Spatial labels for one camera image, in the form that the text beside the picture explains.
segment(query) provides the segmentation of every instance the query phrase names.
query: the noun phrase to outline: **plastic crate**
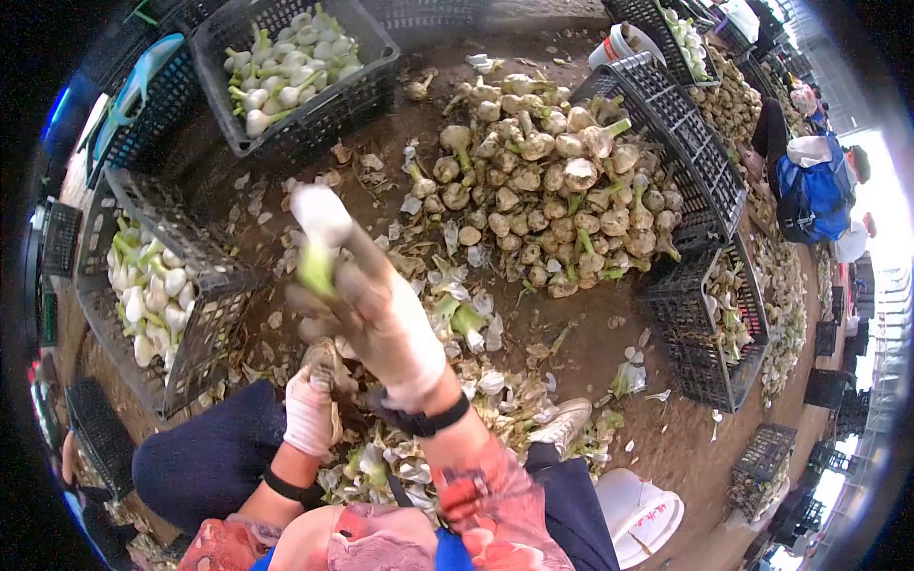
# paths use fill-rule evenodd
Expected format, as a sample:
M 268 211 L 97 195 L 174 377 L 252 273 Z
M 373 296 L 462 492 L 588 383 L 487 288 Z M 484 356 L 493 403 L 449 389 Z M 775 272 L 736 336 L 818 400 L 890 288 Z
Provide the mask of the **plastic crate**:
M 70 425 L 115 500 L 133 489 L 133 441 L 99 382 L 84 377 L 64 389 Z
M 610 19 L 616 22 L 628 21 L 632 26 L 637 27 L 650 37 L 660 48 L 660 53 L 664 54 L 666 67 L 675 81 L 686 87 L 711 87 L 720 83 L 720 75 L 714 67 L 711 57 L 705 58 L 707 63 L 707 75 L 711 76 L 711 81 L 695 81 L 692 72 L 686 65 L 686 59 L 683 58 L 679 46 L 673 38 L 673 32 L 664 20 L 664 15 L 660 13 L 660 6 L 656 0 L 602 0 L 603 7 L 610 15 Z M 663 7 L 672 7 L 677 13 L 685 11 L 678 0 L 661 0 Z
M 813 369 L 806 382 L 803 403 L 838 410 L 844 398 L 845 386 L 851 380 L 853 380 L 853 376 L 844 371 Z
M 229 75 L 222 68 L 225 48 L 248 49 L 252 22 L 276 37 L 294 16 L 314 4 L 311 0 L 232 0 L 194 33 L 190 42 L 194 65 L 209 107 L 235 155 L 243 157 L 269 147 L 271 155 L 278 153 L 289 163 L 304 162 L 383 115 L 393 103 L 399 48 L 356 0 L 340 0 L 327 4 L 325 10 L 356 39 L 365 66 L 295 108 L 260 137 L 248 137 L 244 119 L 232 115 L 235 103 L 227 91 Z
M 136 103 L 125 113 L 127 117 L 136 116 L 136 120 L 114 131 L 98 161 L 93 161 L 92 157 L 105 116 L 99 119 L 92 130 L 86 160 L 88 188 L 98 184 L 101 169 L 105 165 L 148 174 L 158 172 L 162 166 L 164 155 L 175 140 L 176 125 L 189 116 L 200 95 L 200 84 L 190 61 L 186 39 L 171 60 L 147 82 L 146 92 L 145 107 L 142 107 L 141 98 L 137 98 Z
M 624 96 L 622 107 L 631 115 L 633 131 L 647 126 L 664 144 L 661 163 L 672 169 L 685 202 L 682 224 L 673 232 L 676 247 L 728 244 L 746 204 L 746 186 L 686 89 L 653 56 L 642 52 L 597 67 L 571 101 L 598 94 Z
M 733 58 L 733 63 L 743 74 L 743 79 L 746 83 L 758 91 L 762 97 L 778 98 L 778 91 L 771 84 L 768 74 L 761 68 L 761 64 L 755 59 L 751 51 L 736 56 Z
M 191 222 L 176 196 L 176 189 L 155 178 L 104 169 L 92 198 L 76 276 L 77 298 L 95 336 L 122 380 L 160 419 L 171 417 L 225 378 L 222 362 L 258 284 L 252 270 L 225 253 L 229 243 L 221 232 Z M 108 282 L 106 256 L 118 229 L 117 217 L 124 212 L 198 272 L 195 309 L 167 383 L 161 359 L 156 357 L 145 369 L 134 361 L 133 342 L 122 333 L 117 294 Z
M 653 282 L 639 296 L 664 340 L 677 388 L 699 404 L 728 413 L 735 413 L 749 395 L 769 341 L 759 285 L 748 271 L 751 266 L 739 235 L 734 241 L 732 248 L 686 252 L 678 264 L 660 264 Z M 703 293 L 718 256 L 744 264 L 737 274 L 743 285 L 736 305 L 754 341 L 740 350 L 736 364 L 725 361 L 720 341 L 711 337 L 717 327 Z
M 733 471 L 746 474 L 755 481 L 771 481 L 790 456 L 796 436 L 794 428 L 780 424 L 759 425 L 733 466 Z
M 827 357 L 834 354 L 838 340 L 838 326 L 831 322 L 818 322 L 815 325 L 815 356 Z
M 832 315 L 834 316 L 834 323 L 840 325 L 845 320 L 845 305 L 847 304 L 847 298 L 845 297 L 845 288 L 844 286 L 833 286 L 832 287 Z
M 73 275 L 73 250 L 80 234 L 82 211 L 55 201 L 48 214 L 45 243 L 41 249 L 41 273 L 69 278 Z
M 730 22 L 730 19 L 723 13 L 723 11 L 718 7 L 714 6 L 712 8 L 714 15 L 717 17 L 717 25 L 714 26 L 714 33 L 717 34 L 717 37 L 720 38 L 720 41 L 727 44 L 730 53 L 735 56 L 741 55 L 752 49 L 752 44 L 748 39 L 739 31 L 739 28 Z
M 365 9 L 387 30 L 400 51 L 472 37 L 491 0 L 376 0 Z
M 784 61 L 784 67 L 795 78 L 804 78 L 813 74 L 813 63 L 803 54 L 798 54 Z
M 813 451 L 809 455 L 809 463 L 823 470 L 831 470 L 853 476 L 860 466 L 860 459 L 857 456 L 847 456 L 843 452 L 829 446 L 827 442 L 819 441 L 813 446 Z
M 38 346 L 53 347 L 57 344 L 57 294 L 50 284 L 41 287 L 41 335 Z
M 207 18 L 216 13 L 227 0 L 185 0 L 182 21 L 185 26 L 196 29 Z
M 673 1 L 670 6 L 680 17 L 682 15 L 691 17 L 693 19 L 692 26 L 702 36 L 717 25 L 717 19 L 714 15 L 698 0 Z
M 819 485 L 819 482 L 822 480 L 822 474 L 825 470 L 814 463 L 808 463 L 806 469 L 803 470 L 803 473 L 800 475 L 800 479 L 797 481 L 796 489 L 800 492 L 811 492 L 815 490 L 815 487 Z
M 756 429 L 752 440 L 742 456 L 733 466 L 728 489 L 729 502 L 753 521 L 759 514 L 765 491 L 780 485 L 775 475 L 790 460 L 791 447 L 796 430 L 777 424 L 762 424 Z

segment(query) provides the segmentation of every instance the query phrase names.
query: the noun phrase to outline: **white sneaker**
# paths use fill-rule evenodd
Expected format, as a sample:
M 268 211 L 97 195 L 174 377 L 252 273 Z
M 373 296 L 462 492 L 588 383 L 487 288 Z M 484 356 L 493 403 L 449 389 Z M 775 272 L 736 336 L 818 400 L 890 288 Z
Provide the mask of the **white sneaker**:
M 587 398 L 571 398 L 558 405 L 558 414 L 543 428 L 530 433 L 533 442 L 554 444 L 558 454 L 564 458 L 571 441 L 590 418 L 593 405 Z

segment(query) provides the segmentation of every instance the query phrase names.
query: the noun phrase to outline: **white bucket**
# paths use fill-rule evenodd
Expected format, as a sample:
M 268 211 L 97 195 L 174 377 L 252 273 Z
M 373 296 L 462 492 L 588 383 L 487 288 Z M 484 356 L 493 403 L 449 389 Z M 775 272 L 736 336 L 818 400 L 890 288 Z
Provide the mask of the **white bucket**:
M 632 36 L 641 39 L 642 51 L 651 52 L 655 58 L 666 65 L 666 58 L 654 41 L 637 27 L 631 26 L 631 28 Z M 610 34 L 590 53 L 587 63 L 591 69 L 596 69 L 599 65 L 633 55 L 634 51 L 625 43 L 625 38 L 622 36 L 622 24 L 616 24 L 610 28 Z
M 657 553 L 675 533 L 686 511 L 678 495 L 664 492 L 625 468 L 600 476 L 596 489 L 622 569 Z

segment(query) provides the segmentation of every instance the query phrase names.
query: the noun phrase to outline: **gloved hand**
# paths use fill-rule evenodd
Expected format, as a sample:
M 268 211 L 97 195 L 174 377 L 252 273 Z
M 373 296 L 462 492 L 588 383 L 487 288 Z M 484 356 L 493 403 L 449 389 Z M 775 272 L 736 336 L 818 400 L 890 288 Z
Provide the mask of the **gloved hand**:
M 342 334 L 388 390 L 388 407 L 421 410 L 447 366 L 444 347 L 416 293 L 365 230 L 353 224 L 342 246 L 353 259 L 336 266 L 338 299 L 286 289 L 286 300 L 305 316 L 299 331 L 305 341 Z
M 282 439 L 317 458 L 334 443 L 335 403 L 330 386 L 319 375 L 302 367 L 286 384 L 286 431 Z

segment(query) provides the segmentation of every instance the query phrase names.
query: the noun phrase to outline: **soil floor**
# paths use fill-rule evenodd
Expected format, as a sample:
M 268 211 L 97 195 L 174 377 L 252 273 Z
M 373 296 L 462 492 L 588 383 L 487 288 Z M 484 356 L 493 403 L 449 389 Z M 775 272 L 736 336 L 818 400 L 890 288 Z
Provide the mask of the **soil floor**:
M 367 125 L 355 135 L 346 137 L 343 143 L 356 149 L 358 154 L 375 153 L 386 165 L 388 178 L 397 184 L 384 196 L 372 196 L 356 181 L 355 167 L 339 165 L 330 153 L 306 169 L 276 167 L 269 161 L 253 164 L 236 159 L 221 141 L 218 127 L 208 112 L 199 113 L 191 124 L 177 135 L 178 150 L 165 164 L 166 178 L 176 180 L 192 205 L 192 214 L 203 222 L 221 220 L 233 204 L 239 201 L 244 210 L 248 204 L 247 192 L 250 183 L 261 178 L 268 180 L 268 190 L 263 198 L 263 212 L 271 212 L 273 218 L 258 226 L 253 217 L 244 215 L 234 233 L 233 239 L 241 252 L 242 259 L 263 270 L 264 287 L 255 296 L 244 320 L 245 360 L 254 368 L 263 368 L 268 362 L 261 349 L 266 342 L 278 355 L 280 361 L 295 366 L 304 351 L 304 345 L 296 336 L 296 320 L 288 308 L 283 308 L 282 286 L 291 276 L 275 280 L 270 272 L 271 261 L 283 251 L 279 237 L 285 227 L 294 225 L 290 213 L 283 212 L 280 202 L 282 179 L 291 174 L 299 180 L 311 181 L 315 174 L 329 167 L 337 168 L 343 182 L 337 187 L 346 206 L 354 217 L 373 236 L 386 233 L 387 224 L 399 218 L 402 197 L 408 191 L 408 178 L 399 171 L 402 164 L 403 147 L 413 138 L 418 157 L 431 167 L 437 156 L 438 132 L 447 124 L 441 117 L 441 108 L 454 93 L 457 82 L 469 80 L 471 68 L 462 60 L 467 54 L 488 52 L 505 59 L 505 72 L 530 72 L 531 67 L 515 61 L 515 58 L 529 58 L 561 85 L 575 86 L 588 76 L 586 57 L 598 34 L 608 30 L 589 30 L 588 36 L 575 33 L 542 33 L 531 40 L 530 36 L 511 37 L 505 34 L 475 37 L 461 45 L 436 49 L 424 58 L 408 59 L 411 77 L 417 78 L 420 70 L 432 66 L 441 75 L 431 83 L 428 102 L 420 105 L 402 99 L 398 90 L 395 110 L 377 122 Z M 558 53 L 546 51 L 554 46 Z M 559 66 L 553 57 L 571 62 L 570 66 Z M 67 203 L 86 206 L 88 195 L 84 187 L 84 153 L 75 155 L 61 199 Z M 233 190 L 235 179 L 251 172 L 250 183 L 245 192 Z M 758 232 L 744 217 L 740 232 Z M 839 358 L 813 358 L 815 323 L 818 321 L 821 304 L 815 278 L 815 264 L 807 247 L 798 247 L 806 282 L 806 310 L 808 315 L 807 339 L 800 362 L 796 365 L 792 379 L 775 401 L 774 406 L 765 410 L 761 405 L 761 386 L 756 383 L 749 398 L 735 415 L 725 415 L 717 431 L 717 440 L 711 442 L 714 422 L 711 411 L 701 407 L 676 392 L 666 403 L 645 400 L 644 394 L 657 393 L 673 387 L 664 364 L 662 352 L 649 343 L 646 351 L 648 390 L 634 397 L 627 397 L 613 405 L 625 417 L 625 427 L 611 445 L 612 460 L 607 470 L 628 468 L 639 476 L 652 480 L 663 490 L 676 492 L 685 503 L 685 518 L 678 531 L 657 554 L 650 557 L 638 569 L 653 570 L 664 562 L 669 569 L 719 569 L 730 570 L 739 566 L 742 554 L 755 537 L 747 529 L 727 529 L 722 525 L 731 508 L 727 505 L 727 487 L 730 469 L 743 451 L 750 436 L 761 422 L 776 422 L 797 428 L 796 450 L 790 470 L 790 478 L 796 481 L 805 465 L 810 450 L 824 430 L 828 411 L 803 404 L 806 378 L 816 365 L 836 369 Z M 596 400 L 605 394 L 616 367 L 624 360 L 626 347 L 636 345 L 638 336 L 648 326 L 647 317 L 639 311 L 635 301 L 638 280 L 627 278 L 616 285 L 601 284 L 589 291 L 562 300 L 549 299 L 544 292 L 524 296 L 517 303 L 519 284 L 507 284 L 486 273 L 471 274 L 470 281 L 486 281 L 495 298 L 495 308 L 505 316 L 507 351 L 502 355 L 506 362 L 520 370 L 524 361 L 524 346 L 544 342 L 551 343 L 570 321 L 577 323 L 562 344 L 560 352 L 552 357 L 544 371 L 553 372 L 558 379 L 558 396 L 591 397 Z M 117 371 L 88 329 L 85 318 L 75 299 L 72 282 L 56 281 L 58 289 L 60 345 L 55 351 L 58 374 L 64 383 L 71 382 L 76 375 L 95 375 L 104 385 L 109 399 L 139 444 L 150 434 L 166 430 L 198 414 L 200 406 L 194 403 L 180 411 L 167 423 L 160 423 L 154 415 L 144 411 L 132 391 L 118 377 Z M 279 329 L 266 326 L 270 313 L 283 310 L 284 319 Z M 530 323 L 537 319 L 547 324 L 544 333 L 531 333 Z M 610 329 L 607 321 L 612 316 L 625 318 L 623 326 Z M 843 326 L 838 334 L 835 355 L 842 351 Z M 634 441 L 634 450 L 625 452 L 623 447 L 629 440 Z M 131 494 L 125 505 L 146 519 L 152 527 L 156 541 L 167 544 L 176 534 L 176 529 L 145 509 L 142 502 Z

